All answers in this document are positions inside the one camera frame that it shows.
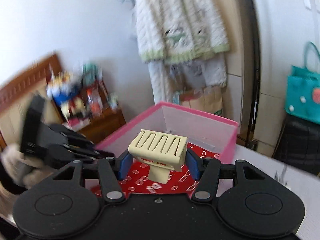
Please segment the brown paper bag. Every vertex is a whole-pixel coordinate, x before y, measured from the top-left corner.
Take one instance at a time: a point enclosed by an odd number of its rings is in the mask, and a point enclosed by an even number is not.
[[[191,90],[180,95],[180,105],[222,116],[222,94],[220,87]]]

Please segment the blue container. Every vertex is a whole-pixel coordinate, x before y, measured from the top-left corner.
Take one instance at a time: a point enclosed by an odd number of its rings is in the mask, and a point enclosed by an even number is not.
[[[65,101],[68,101],[78,95],[79,89],[74,87],[70,94],[66,95],[65,93],[60,93],[57,97],[53,96],[53,100],[56,102],[57,106],[61,106],[61,104]]]

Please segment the white marble table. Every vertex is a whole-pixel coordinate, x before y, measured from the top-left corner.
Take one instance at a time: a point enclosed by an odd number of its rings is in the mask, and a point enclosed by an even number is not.
[[[285,164],[237,145],[233,159],[246,160],[270,177],[274,178],[276,172],[280,175]],[[320,178],[307,172],[288,166],[284,175],[288,187],[303,201],[306,209],[304,220],[297,232],[302,240],[320,239]],[[220,180],[217,196],[232,187],[231,179]]]

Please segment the blue gripper pad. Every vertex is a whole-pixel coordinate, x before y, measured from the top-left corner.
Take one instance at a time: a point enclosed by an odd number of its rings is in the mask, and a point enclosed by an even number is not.
[[[117,179],[124,180],[133,163],[133,156],[126,150],[118,159],[120,159]]]
[[[186,165],[189,168],[192,178],[196,181],[201,179],[201,171],[199,170],[198,160],[200,157],[193,150],[188,149],[186,153]]]

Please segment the wooden nightstand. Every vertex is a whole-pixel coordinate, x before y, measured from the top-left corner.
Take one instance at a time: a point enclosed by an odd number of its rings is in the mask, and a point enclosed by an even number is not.
[[[125,120],[121,109],[116,112],[109,107],[103,110],[101,116],[90,119],[91,124],[79,130],[79,133],[84,134],[89,140],[94,143],[99,143],[108,135],[118,130],[125,125]]]

